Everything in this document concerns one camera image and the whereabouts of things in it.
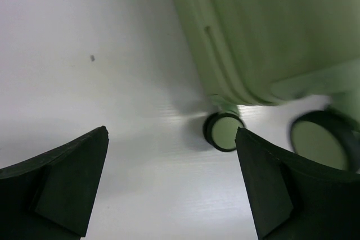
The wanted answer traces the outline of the green hard-shell suitcase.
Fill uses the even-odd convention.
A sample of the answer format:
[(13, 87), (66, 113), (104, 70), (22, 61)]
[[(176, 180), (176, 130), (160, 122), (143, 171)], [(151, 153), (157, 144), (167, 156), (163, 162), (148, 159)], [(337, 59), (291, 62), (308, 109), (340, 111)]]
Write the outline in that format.
[(359, 172), (359, 0), (173, 0), (199, 77), (217, 111), (205, 140), (236, 149), (238, 107), (327, 96), (288, 129), (292, 150)]

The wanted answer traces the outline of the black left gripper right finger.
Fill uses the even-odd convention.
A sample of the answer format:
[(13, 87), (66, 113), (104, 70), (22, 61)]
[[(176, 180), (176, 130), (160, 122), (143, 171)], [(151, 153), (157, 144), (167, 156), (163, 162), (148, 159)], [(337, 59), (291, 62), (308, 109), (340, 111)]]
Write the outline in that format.
[(238, 160), (258, 239), (359, 239), (359, 174), (240, 128)]

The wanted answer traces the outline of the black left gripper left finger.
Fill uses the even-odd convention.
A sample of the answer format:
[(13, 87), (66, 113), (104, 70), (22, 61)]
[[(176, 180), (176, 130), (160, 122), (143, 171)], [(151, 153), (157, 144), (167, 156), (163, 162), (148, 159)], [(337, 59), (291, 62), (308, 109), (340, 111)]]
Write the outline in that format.
[(1, 239), (86, 236), (109, 145), (105, 126), (1, 169)]

